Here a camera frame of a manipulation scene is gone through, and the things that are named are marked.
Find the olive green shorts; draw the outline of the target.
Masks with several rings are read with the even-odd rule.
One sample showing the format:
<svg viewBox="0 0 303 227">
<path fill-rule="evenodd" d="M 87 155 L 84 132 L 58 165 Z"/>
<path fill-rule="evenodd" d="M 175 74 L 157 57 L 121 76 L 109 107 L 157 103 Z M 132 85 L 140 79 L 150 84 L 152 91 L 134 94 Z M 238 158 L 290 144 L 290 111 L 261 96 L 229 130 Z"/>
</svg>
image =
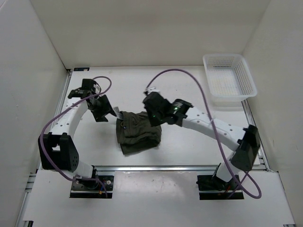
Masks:
<svg viewBox="0 0 303 227">
<path fill-rule="evenodd" d="M 151 126 L 148 114 L 120 111 L 116 106 L 116 138 L 123 155 L 129 156 L 155 148 L 161 142 L 162 129 Z"/>
</svg>

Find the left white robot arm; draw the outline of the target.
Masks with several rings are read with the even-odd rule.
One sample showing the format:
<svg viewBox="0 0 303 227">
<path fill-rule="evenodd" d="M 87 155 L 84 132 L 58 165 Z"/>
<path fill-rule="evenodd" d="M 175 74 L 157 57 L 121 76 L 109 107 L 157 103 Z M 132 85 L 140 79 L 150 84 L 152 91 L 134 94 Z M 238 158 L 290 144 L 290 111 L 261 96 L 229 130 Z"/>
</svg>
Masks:
<svg viewBox="0 0 303 227">
<path fill-rule="evenodd" d="M 107 122 L 106 115 L 116 116 L 105 91 L 95 79 L 83 79 L 79 88 L 68 94 L 65 109 L 49 123 L 53 125 L 49 132 L 43 129 L 38 146 L 42 167 L 60 173 L 67 180 L 82 178 L 88 189 L 99 184 L 94 166 L 80 160 L 73 137 L 83 115 L 90 111 L 95 122 Z"/>
</svg>

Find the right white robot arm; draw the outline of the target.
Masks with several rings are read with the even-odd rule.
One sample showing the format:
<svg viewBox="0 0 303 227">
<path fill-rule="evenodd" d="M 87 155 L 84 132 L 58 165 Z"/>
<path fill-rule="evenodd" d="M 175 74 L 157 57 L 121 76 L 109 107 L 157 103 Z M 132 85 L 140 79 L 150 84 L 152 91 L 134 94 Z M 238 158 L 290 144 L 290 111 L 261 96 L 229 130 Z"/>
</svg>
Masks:
<svg viewBox="0 0 303 227">
<path fill-rule="evenodd" d="M 260 148 L 260 138 L 257 127 L 247 128 L 233 126 L 209 116 L 182 99 L 170 103 L 158 92 L 147 92 L 143 100 L 151 126 L 164 123 L 177 125 L 202 133 L 227 146 L 232 153 L 227 161 L 220 164 L 213 176 L 213 185 L 218 189 L 225 188 L 233 175 L 240 171 L 249 172 L 255 162 Z"/>
</svg>

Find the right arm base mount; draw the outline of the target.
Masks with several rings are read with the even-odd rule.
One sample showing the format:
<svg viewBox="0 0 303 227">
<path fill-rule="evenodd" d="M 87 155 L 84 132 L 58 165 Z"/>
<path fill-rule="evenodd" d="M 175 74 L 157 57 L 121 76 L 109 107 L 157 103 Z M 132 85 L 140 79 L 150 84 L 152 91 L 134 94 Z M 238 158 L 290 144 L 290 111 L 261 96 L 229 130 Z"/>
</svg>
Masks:
<svg viewBox="0 0 303 227">
<path fill-rule="evenodd" d="M 197 176 L 199 199 L 201 201 L 243 200 L 243 192 L 233 178 L 228 182 L 219 179 L 215 176 L 217 169 L 212 175 Z"/>
</svg>

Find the white plastic basket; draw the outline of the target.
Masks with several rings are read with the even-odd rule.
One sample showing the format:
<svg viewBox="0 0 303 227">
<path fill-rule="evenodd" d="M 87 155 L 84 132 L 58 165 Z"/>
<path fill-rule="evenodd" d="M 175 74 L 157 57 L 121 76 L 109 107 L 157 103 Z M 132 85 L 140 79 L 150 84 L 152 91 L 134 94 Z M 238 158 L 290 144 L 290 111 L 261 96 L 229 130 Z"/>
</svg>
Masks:
<svg viewBox="0 0 303 227">
<path fill-rule="evenodd" d="M 215 103 L 242 102 L 257 95 L 257 89 L 244 57 L 233 53 L 203 56 L 211 99 Z"/>
</svg>

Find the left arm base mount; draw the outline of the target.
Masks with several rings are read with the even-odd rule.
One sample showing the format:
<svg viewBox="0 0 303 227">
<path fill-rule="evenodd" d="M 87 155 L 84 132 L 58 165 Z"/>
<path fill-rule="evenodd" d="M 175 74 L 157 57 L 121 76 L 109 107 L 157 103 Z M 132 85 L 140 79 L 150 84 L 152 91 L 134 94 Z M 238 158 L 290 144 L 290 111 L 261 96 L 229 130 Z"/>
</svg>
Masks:
<svg viewBox="0 0 303 227">
<path fill-rule="evenodd" d="M 102 184 L 96 181 L 77 179 L 71 184 L 70 198 L 76 199 L 111 199 L 113 197 L 114 175 L 98 175 Z"/>
</svg>

